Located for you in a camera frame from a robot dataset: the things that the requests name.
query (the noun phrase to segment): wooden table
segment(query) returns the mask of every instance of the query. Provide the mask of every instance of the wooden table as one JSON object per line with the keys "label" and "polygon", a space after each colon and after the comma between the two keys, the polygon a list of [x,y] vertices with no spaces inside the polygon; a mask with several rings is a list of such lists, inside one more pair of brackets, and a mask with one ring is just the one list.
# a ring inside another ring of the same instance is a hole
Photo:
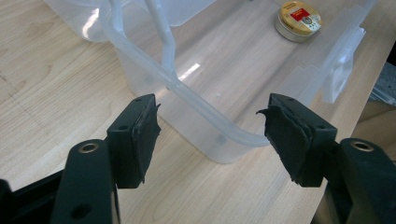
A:
{"label": "wooden table", "polygon": [[[311,107],[349,137],[396,39],[396,2],[379,0],[362,27],[355,68],[333,105]],[[134,99],[110,43],[82,40],[40,0],[0,4],[0,176],[19,189],[64,168],[69,149],[106,129]],[[123,223],[307,223],[324,188],[290,181],[258,148],[218,164],[165,121],[146,184],[120,191]]]}

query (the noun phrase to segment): plastic bin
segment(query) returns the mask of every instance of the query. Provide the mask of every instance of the plastic bin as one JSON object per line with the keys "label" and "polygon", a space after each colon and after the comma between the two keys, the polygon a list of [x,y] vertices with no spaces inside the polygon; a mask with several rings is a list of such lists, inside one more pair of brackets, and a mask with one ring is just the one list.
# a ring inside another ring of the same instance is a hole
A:
{"label": "plastic bin", "polygon": [[375,0],[305,1],[324,24],[303,44],[274,27],[283,2],[218,0],[173,28],[176,71],[159,63],[162,32],[139,2],[104,0],[99,20],[131,91],[154,92],[163,119],[208,158],[227,163],[268,146],[264,117],[255,112],[266,107],[270,92],[307,105],[324,87],[324,100],[335,100],[364,36],[359,25]]}

